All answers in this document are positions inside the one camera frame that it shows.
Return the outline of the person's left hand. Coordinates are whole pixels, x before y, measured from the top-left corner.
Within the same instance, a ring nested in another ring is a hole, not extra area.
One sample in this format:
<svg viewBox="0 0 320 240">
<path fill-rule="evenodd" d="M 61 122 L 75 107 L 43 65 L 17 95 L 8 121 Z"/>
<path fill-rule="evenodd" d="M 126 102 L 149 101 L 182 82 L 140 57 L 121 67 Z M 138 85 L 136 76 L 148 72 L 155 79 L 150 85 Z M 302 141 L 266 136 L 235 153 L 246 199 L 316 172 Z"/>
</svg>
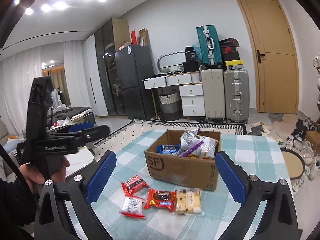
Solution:
<svg viewBox="0 0 320 240">
<path fill-rule="evenodd" d="M 55 183 L 64 182 L 66 176 L 66 168 L 69 166 L 69 161 L 66 157 L 63 157 L 60 169 L 51 176 L 51 180 L 53 180 Z M 34 187 L 34 184 L 43 185 L 46 181 L 43 175 L 39 172 L 39 170 L 36 167 L 31 166 L 30 164 L 21 165 L 19 170 L 25 178 L 32 193 L 37 192 L 36 188 Z"/>
</svg>

